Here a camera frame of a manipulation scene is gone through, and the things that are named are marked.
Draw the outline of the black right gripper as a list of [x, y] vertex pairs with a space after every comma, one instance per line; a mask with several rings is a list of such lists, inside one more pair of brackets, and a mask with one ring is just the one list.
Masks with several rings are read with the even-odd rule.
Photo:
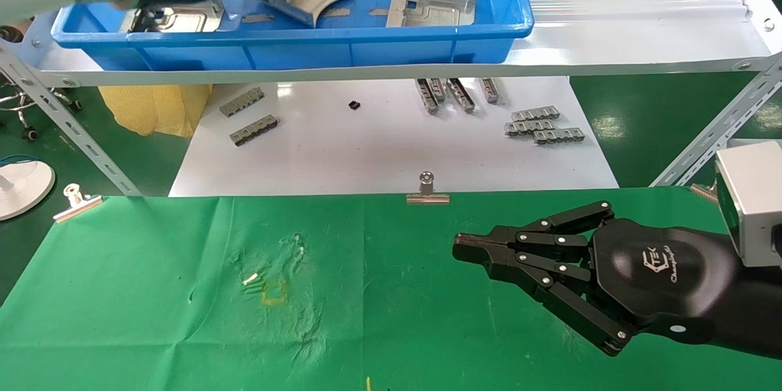
[[[614, 218], [611, 203], [594, 202], [523, 227], [458, 233], [453, 257], [483, 266], [489, 279], [513, 283], [616, 357], [634, 331], [588, 301], [587, 269], [565, 265], [562, 271], [553, 261], [575, 261], [591, 242], [600, 289], [638, 332], [780, 358], [780, 268], [747, 268], [725, 233]], [[589, 239], [583, 234], [590, 230]]]

